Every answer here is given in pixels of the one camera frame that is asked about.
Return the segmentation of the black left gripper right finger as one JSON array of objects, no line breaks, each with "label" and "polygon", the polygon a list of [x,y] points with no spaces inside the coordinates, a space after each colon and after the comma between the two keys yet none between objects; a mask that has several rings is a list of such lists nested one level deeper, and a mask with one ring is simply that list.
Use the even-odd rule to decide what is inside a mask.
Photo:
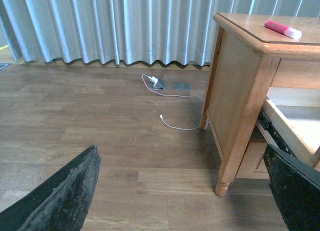
[{"label": "black left gripper right finger", "polygon": [[320,172],[268,144],[263,160],[270,189],[290,231],[320,229]]}]

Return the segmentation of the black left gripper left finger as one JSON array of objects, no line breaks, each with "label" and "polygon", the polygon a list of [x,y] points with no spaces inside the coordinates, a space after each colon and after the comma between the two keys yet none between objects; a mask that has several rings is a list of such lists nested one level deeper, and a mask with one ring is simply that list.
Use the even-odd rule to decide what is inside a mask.
[{"label": "black left gripper left finger", "polygon": [[0,213],[2,231],[79,231],[95,193],[101,156],[88,147]]}]

